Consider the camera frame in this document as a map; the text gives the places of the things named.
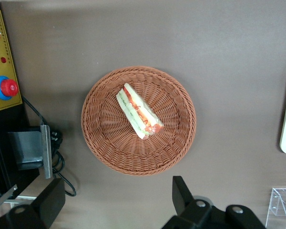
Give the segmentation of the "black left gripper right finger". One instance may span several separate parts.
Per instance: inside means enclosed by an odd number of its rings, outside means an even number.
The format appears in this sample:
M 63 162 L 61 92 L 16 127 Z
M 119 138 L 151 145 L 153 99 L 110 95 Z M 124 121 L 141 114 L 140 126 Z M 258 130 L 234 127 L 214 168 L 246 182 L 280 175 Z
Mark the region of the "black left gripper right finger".
M 194 197 L 181 176 L 172 179 L 172 201 L 176 215 L 164 229 L 264 229 L 255 213 L 242 205 L 222 211 L 205 197 Z

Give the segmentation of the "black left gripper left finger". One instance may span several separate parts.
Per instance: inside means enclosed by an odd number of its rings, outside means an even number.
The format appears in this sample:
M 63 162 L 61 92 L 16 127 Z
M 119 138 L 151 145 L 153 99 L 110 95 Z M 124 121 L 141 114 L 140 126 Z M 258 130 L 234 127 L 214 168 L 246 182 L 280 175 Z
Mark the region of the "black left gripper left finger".
M 30 204 L 21 204 L 0 217 L 0 229 L 48 229 L 65 204 L 65 186 L 54 179 Z

